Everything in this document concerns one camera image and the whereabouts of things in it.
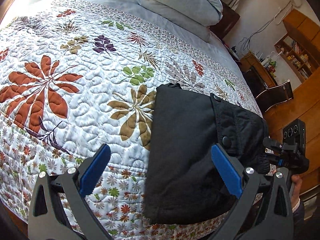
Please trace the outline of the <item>person's right hand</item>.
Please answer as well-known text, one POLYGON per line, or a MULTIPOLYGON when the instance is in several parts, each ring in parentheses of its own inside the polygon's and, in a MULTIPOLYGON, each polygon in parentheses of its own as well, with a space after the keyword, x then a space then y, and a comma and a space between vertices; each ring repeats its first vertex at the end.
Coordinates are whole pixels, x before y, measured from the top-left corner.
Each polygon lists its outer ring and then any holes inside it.
POLYGON ((300 188, 302 186, 302 179, 298 174, 294 174, 291 176, 292 180, 292 186, 293 186, 293 191, 292 191, 292 196, 291 196, 291 207, 292 207, 292 212, 294 213, 295 211, 298 210, 300 206, 300 188))

